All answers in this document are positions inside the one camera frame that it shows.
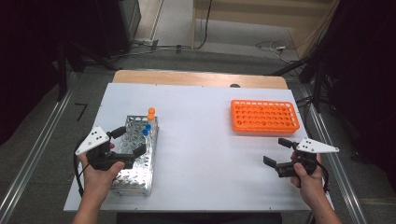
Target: hand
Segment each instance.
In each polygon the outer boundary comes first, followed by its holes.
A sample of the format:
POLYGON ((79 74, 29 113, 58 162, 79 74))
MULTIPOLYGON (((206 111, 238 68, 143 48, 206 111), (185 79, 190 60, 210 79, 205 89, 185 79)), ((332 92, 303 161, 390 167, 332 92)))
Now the hand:
MULTIPOLYGON (((78 159, 81 161, 82 167, 88 165, 86 153, 79 155, 78 159)), ((97 223, 100 206, 110 190, 113 179, 124 165, 122 161, 117 161, 107 171, 95 170, 91 166, 84 170, 84 194, 73 224, 97 223)))
POLYGON ((317 167, 312 175, 308 175, 305 168, 299 162, 294 164, 294 170, 298 177, 291 177, 290 182, 297 188, 300 188, 301 197, 304 202, 312 208, 312 206, 316 205, 318 198, 325 197, 322 183, 322 171, 320 167, 317 167))
MULTIPOLYGON (((78 156, 78 159, 81 161, 82 167, 86 167, 88 165, 88 159, 86 153, 83 153, 78 156)), ((88 166, 84 170, 84 194, 90 195, 91 200, 101 204, 106 196, 108 191, 110 190, 111 183, 113 179, 117 176, 120 170, 124 167, 124 163, 118 161, 114 163, 110 169, 107 171, 99 171, 93 169, 91 166, 88 166)))
POLYGON ((312 175, 306 173, 305 168, 299 163, 294 163, 294 170, 297 176, 293 176, 290 181, 297 188, 300 188, 300 194, 304 202, 311 208, 317 224, 338 224, 341 220, 335 214, 334 210, 327 200, 322 185, 322 171, 319 166, 312 175))

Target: cable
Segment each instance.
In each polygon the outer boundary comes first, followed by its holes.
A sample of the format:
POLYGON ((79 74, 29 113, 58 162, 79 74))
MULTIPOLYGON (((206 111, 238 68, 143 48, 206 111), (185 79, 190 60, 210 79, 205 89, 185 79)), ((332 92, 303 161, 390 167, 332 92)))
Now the cable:
POLYGON ((88 167, 88 165, 82 170, 81 174, 78 173, 78 157, 76 155, 76 151, 79 148, 79 145, 81 145, 81 143, 85 140, 86 137, 87 136, 82 137, 80 140, 78 140, 78 142, 76 143, 76 146, 75 146, 74 153, 73 153, 74 171, 75 171, 75 176, 76 176, 76 180, 77 180, 77 184, 78 184, 78 193, 79 193, 79 196, 81 196, 81 197, 84 193, 84 188, 82 187, 81 180, 79 178, 80 178, 82 172, 84 172, 84 170, 88 167))
POLYGON ((271 41, 262 41, 262 42, 256 44, 256 48, 259 49, 259 50, 262 50, 262 51, 270 51, 268 49, 262 49, 261 48, 261 44, 263 44, 263 43, 274 44, 274 43, 277 43, 279 41, 285 43, 284 45, 279 44, 280 47, 285 47, 284 49, 288 49, 289 42, 287 40, 280 40, 280 39, 279 40, 271 40, 271 41))
POLYGON ((327 169, 317 159, 314 160, 309 160, 307 158, 303 158, 303 159, 304 161, 314 163, 315 165, 321 168, 324 179, 323 190, 325 193, 327 193, 329 191, 329 172, 327 171, 327 169))
POLYGON ((303 119, 303 124, 306 129, 306 133, 308 134, 309 138, 312 138, 312 134, 309 131, 308 124, 307 124, 307 118, 308 118, 308 112, 309 109, 311 108, 311 103, 312 103, 312 98, 308 99, 305 105, 302 105, 304 107, 304 119, 303 119))
POLYGON ((299 47, 297 47, 296 49, 299 49, 301 46, 307 44, 307 43, 309 42, 309 40, 311 40, 311 39, 318 33, 318 31, 321 30, 321 31, 320 31, 320 35, 319 35, 318 40, 317 40, 317 43, 315 44, 316 46, 318 45, 318 42, 319 42, 319 40, 320 40, 320 37, 321 37, 321 35, 322 35, 322 33, 323 33, 323 29, 322 29, 322 28, 324 27, 324 25, 325 25, 327 22, 330 21, 330 20, 329 20, 330 15, 332 15, 332 12, 334 11, 336 5, 337 5, 337 4, 334 4, 334 5, 332 6, 332 9, 329 11, 329 13, 327 14, 326 19, 325 19, 324 22, 320 25, 320 27, 319 27, 311 36, 309 36, 309 38, 308 38, 303 44, 301 44, 301 45, 300 45, 299 47))
MULTIPOLYGON (((200 7, 201 8, 203 8, 203 4, 204 4, 204 1, 201 1, 201 5, 200 5, 200 7)), ((199 33, 199 35, 200 35, 200 39, 203 39, 202 38, 202 34, 204 33, 203 32, 203 30, 202 30, 202 27, 203 27, 203 25, 202 25, 202 14, 203 14, 203 11, 201 10, 201 15, 200 15, 200 21, 199 21, 199 23, 200 23, 200 27, 199 27, 199 30, 200 30, 200 33, 199 33)))
POLYGON ((291 76, 291 77, 299 76, 300 73, 301 73, 302 71, 298 72, 298 71, 296 70, 297 68, 293 68, 293 71, 294 71, 295 75, 292 75, 292 74, 290 73, 291 71, 287 72, 287 74, 289 74, 289 76, 291 76))
POLYGON ((82 169, 82 171, 78 174, 78 178, 81 177, 81 175, 84 173, 85 169, 87 169, 89 166, 90 166, 90 164, 88 163, 88 164, 84 167, 84 169, 82 169))
POLYGON ((204 40, 202 41, 202 43, 201 43, 201 45, 199 46, 199 47, 197 47, 197 48, 191 48, 190 46, 185 46, 185 45, 176 45, 176 46, 156 46, 156 47, 158 47, 158 48, 160 48, 160 50, 152 50, 152 51, 146 51, 146 52, 138 52, 138 53, 132 53, 132 54, 129 54, 129 55, 136 55, 136 54, 144 54, 144 53, 153 53, 153 52, 158 52, 158 51, 163 51, 163 50, 180 50, 180 49, 190 49, 190 50, 197 50, 197 49, 201 49, 203 46, 204 46, 204 44, 205 44, 205 42, 206 42, 206 40, 207 40, 207 25, 208 25, 208 23, 209 23, 209 15, 210 15, 210 10, 211 10, 211 8, 212 8, 212 1, 213 0, 210 0, 210 2, 209 2, 209 8, 208 8, 208 10, 207 10, 207 14, 206 14, 206 22, 205 22, 205 37, 204 37, 204 40))
POLYGON ((301 100, 296 101, 296 104, 299 104, 300 102, 302 102, 304 100, 311 100, 311 99, 312 99, 312 96, 307 96, 307 97, 305 97, 305 98, 303 98, 301 100))
POLYGON ((285 63, 291 63, 291 62, 288 62, 288 61, 286 61, 286 60, 284 60, 283 58, 281 58, 278 54, 276 54, 275 52, 274 52, 274 50, 272 49, 272 44, 274 43, 274 42, 276 42, 276 41, 273 41, 273 42, 271 42, 270 43, 270 50, 271 50, 271 52, 278 58, 278 59, 280 59, 280 60, 282 60, 283 62, 285 62, 285 63))

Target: floor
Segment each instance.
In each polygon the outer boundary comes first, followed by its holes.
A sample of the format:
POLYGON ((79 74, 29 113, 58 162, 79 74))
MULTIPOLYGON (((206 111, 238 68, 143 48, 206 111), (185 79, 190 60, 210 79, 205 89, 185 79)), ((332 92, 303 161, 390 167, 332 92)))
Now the floor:
MULTIPOLYGON (((140 3, 142 16, 150 17, 146 24, 152 26, 147 25, 148 31, 138 32, 138 41, 150 43, 158 39, 159 45, 190 44, 191 1, 141 0, 140 3)), ((201 29, 205 29, 201 28, 201 24, 205 27, 204 21, 196 22, 196 45, 200 44, 198 40, 202 39, 201 29)), ((265 75, 296 60, 299 58, 293 50, 286 28, 209 21, 207 40, 199 52, 184 50, 180 54, 175 54, 173 50, 164 50, 152 53, 148 48, 141 47, 133 49, 127 56, 112 59, 111 62, 123 66, 124 69, 265 75), (287 45, 287 50, 282 52, 271 50, 270 45, 271 47, 287 45)), ((16 204, 7 209, 2 204, 0 223, 70 223, 72 220, 73 213, 63 212, 64 202, 71 186, 70 181, 73 178, 71 151, 77 139, 91 128, 106 84, 111 82, 114 76, 114 71, 108 71, 92 62, 87 64, 89 66, 84 74, 73 74, 70 71, 73 94, 70 94, 64 105, 56 102, 58 89, 55 87, 25 119, 14 136, 0 146, 0 176, 2 176, 0 193, 5 197, 6 193, 10 193, 9 187, 17 175, 28 174, 21 173, 20 170, 23 169, 26 158, 30 158, 29 153, 39 152, 37 154, 39 160, 25 168, 33 172, 27 176, 28 182, 21 185, 19 191, 21 194, 17 195, 16 204), (79 120, 81 107, 78 104, 89 105, 79 120), (52 113, 54 108, 61 108, 62 115, 54 117, 52 113), (51 118, 56 125, 48 128, 48 120, 51 118), (37 146, 36 140, 43 139, 40 135, 43 129, 48 129, 51 135, 46 138, 42 146, 37 146)), ((296 69, 283 76, 296 100, 306 96, 297 80, 300 72, 301 69, 296 69)), ((333 180, 331 195, 335 211, 344 223, 393 223, 396 218, 396 197, 385 174, 370 163, 352 161, 349 158, 354 148, 348 141, 343 123, 330 113, 326 105, 322 107, 321 116, 333 142, 343 149, 339 153, 340 160, 367 220, 357 222, 351 218, 348 210, 350 208, 346 206, 339 182, 334 180, 333 170, 330 168, 333 180)), ((315 121, 310 116, 307 120, 307 128, 314 137, 320 139, 315 121)), ((326 167, 331 167, 328 160, 324 160, 324 164, 326 167)), ((283 213, 283 223, 304 223, 307 215, 305 212, 283 213)), ((115 223, 116 214, 101 212, 99 219, 100 223, 115 223)))

